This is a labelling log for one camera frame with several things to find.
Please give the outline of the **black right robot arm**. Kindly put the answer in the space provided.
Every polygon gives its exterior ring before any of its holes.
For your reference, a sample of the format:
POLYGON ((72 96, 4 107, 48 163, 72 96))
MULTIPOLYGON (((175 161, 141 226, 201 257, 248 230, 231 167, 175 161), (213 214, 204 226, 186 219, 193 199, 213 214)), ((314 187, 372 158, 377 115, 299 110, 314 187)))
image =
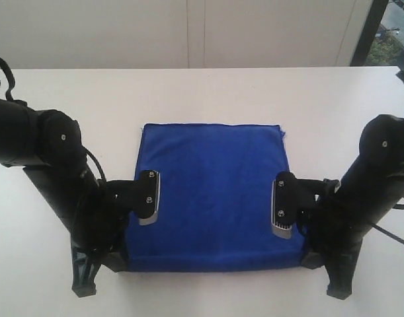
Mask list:
POLYGON ((325 267, 327 295, 344 300, 364 236, 393 208, 404 209, 404 118, 382 114, 362 131, 359 154, 337 189, 307 213, 309 252, 325 267))

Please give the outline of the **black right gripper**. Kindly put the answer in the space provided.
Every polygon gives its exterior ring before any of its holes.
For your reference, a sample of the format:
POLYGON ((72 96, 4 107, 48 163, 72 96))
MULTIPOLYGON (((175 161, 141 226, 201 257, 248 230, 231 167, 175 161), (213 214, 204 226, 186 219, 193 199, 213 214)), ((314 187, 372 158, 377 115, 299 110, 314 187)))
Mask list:
POLYGON ((299 179, 298 230, 305 236, 301 266, 324 266, 327 295, 345 300, 361 242, 371 228, 404 198, 404 161, 357 158, 340 180, 299 179))

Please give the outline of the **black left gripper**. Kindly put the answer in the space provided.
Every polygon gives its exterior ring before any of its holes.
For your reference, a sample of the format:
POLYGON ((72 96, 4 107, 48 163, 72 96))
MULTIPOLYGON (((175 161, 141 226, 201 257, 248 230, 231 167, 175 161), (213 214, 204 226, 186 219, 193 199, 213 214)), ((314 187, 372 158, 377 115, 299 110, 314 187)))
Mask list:
POLYGON ((79 298, 96 295, 101 264, 111 271, 128 269, 129 209, 119 199, 129 192, 129 181, 97 179, 87 164, 77 170, 27 166, 23 172, 70 233, 72 291, 79 298))

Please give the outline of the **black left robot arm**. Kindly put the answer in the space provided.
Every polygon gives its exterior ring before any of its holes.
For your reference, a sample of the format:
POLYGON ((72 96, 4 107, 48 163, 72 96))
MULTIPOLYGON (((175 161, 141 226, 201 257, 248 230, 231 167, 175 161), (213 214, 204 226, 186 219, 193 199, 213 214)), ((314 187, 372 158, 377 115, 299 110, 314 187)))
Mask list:
POLYGON ((0 164, 22 167, 70 233, 78 297, 96 294, 96 274, 116 248, 126 218, 111 185, 92 173, 88 154, 78 122, 63 112, 0 99, 0 164))

